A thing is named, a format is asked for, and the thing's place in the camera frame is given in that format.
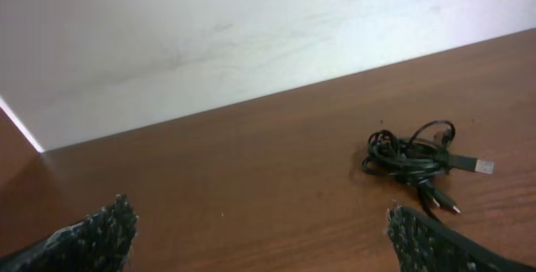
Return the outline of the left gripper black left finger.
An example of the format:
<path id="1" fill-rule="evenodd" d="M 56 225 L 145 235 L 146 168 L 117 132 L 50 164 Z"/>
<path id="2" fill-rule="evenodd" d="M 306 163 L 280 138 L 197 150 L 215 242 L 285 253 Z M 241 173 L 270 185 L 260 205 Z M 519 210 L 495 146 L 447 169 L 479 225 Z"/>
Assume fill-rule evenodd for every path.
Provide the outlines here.
<path id="1" fill-rule="evenodd" d="M 118 272 L 125 268 L 138 216 L 127 195 L 78 223 L 1 258 L 6 272 Z"/>

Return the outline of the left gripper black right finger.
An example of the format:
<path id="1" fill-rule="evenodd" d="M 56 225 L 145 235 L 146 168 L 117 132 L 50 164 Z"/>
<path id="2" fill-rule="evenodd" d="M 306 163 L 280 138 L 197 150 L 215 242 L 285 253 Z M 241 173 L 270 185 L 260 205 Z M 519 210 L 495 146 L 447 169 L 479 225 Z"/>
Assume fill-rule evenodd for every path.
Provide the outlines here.
<path id="1" fill-rule="evenodd" d="M 535 272 L 413 208 L 397 205 L 388 210 L 387 220 L 401 272 Z"/>

